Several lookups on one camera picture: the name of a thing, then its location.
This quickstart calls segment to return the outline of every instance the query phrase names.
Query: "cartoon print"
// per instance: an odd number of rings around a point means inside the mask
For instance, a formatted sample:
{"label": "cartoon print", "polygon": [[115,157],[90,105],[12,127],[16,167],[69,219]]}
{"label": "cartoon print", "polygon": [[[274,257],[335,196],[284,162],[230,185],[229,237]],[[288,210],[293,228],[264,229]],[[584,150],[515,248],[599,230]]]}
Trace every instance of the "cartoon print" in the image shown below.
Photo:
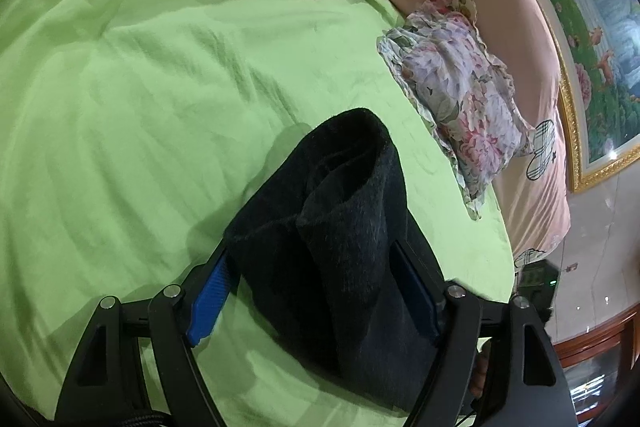
{"label": "cartoon print", "polygon": [[527,167],[527,178],[534,182],[542,178],[551,162],[556,144],[556,125],[552,120],[544,120],[536,127],[533,136],[533,158]]}
{"label": "cartoon print", "polygon": [[544,250],[536,250],[535,248],[529,248],[522,253],[517,254],[513,260],[513,264],[516,268],[522,268],[526,264],[535,263],[546,255]]}

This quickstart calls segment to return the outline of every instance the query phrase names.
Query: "black device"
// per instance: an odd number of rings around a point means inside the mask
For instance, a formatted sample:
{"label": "black device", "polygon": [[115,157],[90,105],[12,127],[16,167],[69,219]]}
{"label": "black device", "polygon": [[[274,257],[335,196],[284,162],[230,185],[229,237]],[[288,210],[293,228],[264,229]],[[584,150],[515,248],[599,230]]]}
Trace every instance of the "black device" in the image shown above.
{"label": "black device", "polygon": [[[442,345],[406,427],[456,424],[481,337],[492,338],[492,349],[474,425],[510,427],[522,425],[523,418],[530,426],[577,425],[558,357],[526,298],[516,296],[508,303],[479,298],[442,279],[433,253],[428,259],[418,257],[404,241],[392,245],[390,263],[404,288],[419,293],[419,299],[431,299],[436,320],[443,325]],[[55,422],[36,415],[5,386],[0,415],[8,421],[3,425],[224,427],[191,348],[203,331],[213,327],[210,311],[218,308],[206,305],[207,295],[215,300],[226,291],[220,283],[233,277],[221,274],[229,271],[232,267],[221,244],[182,284],[169,285],[152,299],[121,303],[114,296],[102,298],[72,359]],[[204,306],[199,308],[199,301]],[[151,339],[170,418],[150,409],[138,351],[140,337]]]}
{"label": "black device", "polygon": [[545,324],[553,312],[552,303],[559,279],[560,270],[546,259],[527,264],[518,277],[518,295],[529,300]]}

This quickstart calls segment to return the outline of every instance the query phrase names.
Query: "pink bedsheet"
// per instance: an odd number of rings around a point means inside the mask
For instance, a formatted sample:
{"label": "pink bedsheet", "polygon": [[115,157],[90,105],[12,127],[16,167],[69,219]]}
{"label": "pink bedsheet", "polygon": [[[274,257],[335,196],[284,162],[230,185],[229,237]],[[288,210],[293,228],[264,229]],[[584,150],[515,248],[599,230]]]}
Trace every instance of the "pink bedsheet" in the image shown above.
{"label": "pink bedsheet", "polygon": [[[424,0],[391,0],[405,15]],[[566,235],[564,135],[558,54],[536,0],[474,0],[488,50],[513,75],[520,113],[536,127],[535,154],[513,158],[494,180],[516,267],[542,259]]]}

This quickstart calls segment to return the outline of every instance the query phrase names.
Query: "metal screw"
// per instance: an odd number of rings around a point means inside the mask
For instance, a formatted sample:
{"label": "metal screw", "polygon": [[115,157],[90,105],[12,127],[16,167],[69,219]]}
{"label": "metal screw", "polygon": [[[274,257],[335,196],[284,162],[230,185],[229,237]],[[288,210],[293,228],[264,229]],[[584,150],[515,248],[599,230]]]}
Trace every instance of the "metal screw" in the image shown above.
{"label": "metal screw", "polygon": [[180,295],[181,288],[177,284],[170,284],[164,290],[162,290],[162,295],[169,299],[173,299]]}
{"label": "metal screw", "polygon": [[109,295],[108,297],[105,297],[100,301],[100,308],[102,308],[103,310],[108,310],[110,308],[113,308],[115,304],[116,298]]}
{"label": "metal screw", "polygon": [[465,289],[457,284],[451,285],[447,288],[447,293],[454,299],[461,299],[466,295]]}
{"label": "metal screw", "polygon": [[524,298],[522,295],[516,295],[513,298],[513,303],[521,310],[524,310],[529,307],[529,301],[527,301],[527,299]]}

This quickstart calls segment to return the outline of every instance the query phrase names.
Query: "floral pillow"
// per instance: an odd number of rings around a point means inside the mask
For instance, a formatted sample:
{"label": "floral pillow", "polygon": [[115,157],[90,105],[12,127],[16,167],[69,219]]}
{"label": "floral pillow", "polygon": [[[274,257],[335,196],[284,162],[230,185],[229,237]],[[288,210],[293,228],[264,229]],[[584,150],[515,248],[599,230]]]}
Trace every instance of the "floral pillow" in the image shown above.
{"label": "floral pillow", "polygon": [[451,161],[466,206],[478,217],[484,193],[535,129],[513,101],[506,66],[475,26],[472,0],[428,0],[378,42],[378,52]]}

